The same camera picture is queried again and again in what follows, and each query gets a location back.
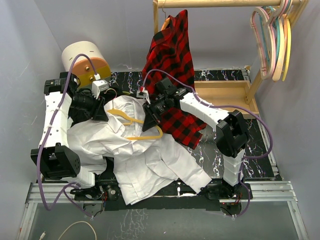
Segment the white button-up shirt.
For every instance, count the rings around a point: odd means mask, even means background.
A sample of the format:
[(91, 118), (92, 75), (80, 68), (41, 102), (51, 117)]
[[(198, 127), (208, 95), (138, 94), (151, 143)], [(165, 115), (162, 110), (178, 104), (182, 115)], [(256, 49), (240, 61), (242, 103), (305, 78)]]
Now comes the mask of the white button-up shirt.
[(139, 123), (124, 125), (122, 117), (110, 113), (107, 116), (108, 122), (87, 120), (74, 124), (67, 131), (67, 141), (69, 148), (80, 157), (81, 166), (97, 175), (107, 168), (104, 157), (114, 159), (113, 173), (125, 204), (151, 197), (177, 179), (196, 193), (211, 181), (172, 135), (129, 140), (130, 137), (155, 136), (158, 130), (153, 127), (143, 132)]

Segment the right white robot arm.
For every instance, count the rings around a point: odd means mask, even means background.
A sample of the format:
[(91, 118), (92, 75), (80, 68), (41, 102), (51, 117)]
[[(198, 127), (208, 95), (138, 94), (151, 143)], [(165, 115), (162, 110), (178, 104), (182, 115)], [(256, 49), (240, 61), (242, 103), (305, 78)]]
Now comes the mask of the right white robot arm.
[(235, 198), (245, 185), (243, 161), (249, 131), (243, 114), (238, 110), (230, 112), (220, 109), (198, 97), (193, 87), (185, 84), (177, 87), (168, 77), (155, 86), (159, 94), (154, 100), (148, 99), (143, 104), (145, 118), (142, 130), (147, 131), (159, 125), (161, 116), (173, 108), (191, 114), (209, 125), (215, 132), (216, 146), (224, 160), (223, 194), (230, 199)]

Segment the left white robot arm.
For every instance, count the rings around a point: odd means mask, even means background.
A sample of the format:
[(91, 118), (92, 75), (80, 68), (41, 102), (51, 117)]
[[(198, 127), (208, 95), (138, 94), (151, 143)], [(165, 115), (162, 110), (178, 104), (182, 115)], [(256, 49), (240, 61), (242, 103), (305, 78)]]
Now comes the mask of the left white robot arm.
[(77, 153), (70, 149), (67, 131), (73, 119), (69, 111), (84, 121), (108, 121), (104, 110), (105, 98), (100, 94), (110, 87), (108, 80), (92, 82), (91, 88), (79, 89), (79, 78), (73, 73), (62, 72), (59, 78), (46, 80), (44, 98), (46, 103), (45, 121), (38, 148), (30, 151), (32, 161), (41, 174), (51, 180), (75, 183), (93, 200), (103, 195), (102, 185), (95, 182), (95, 174), (84, 166)]

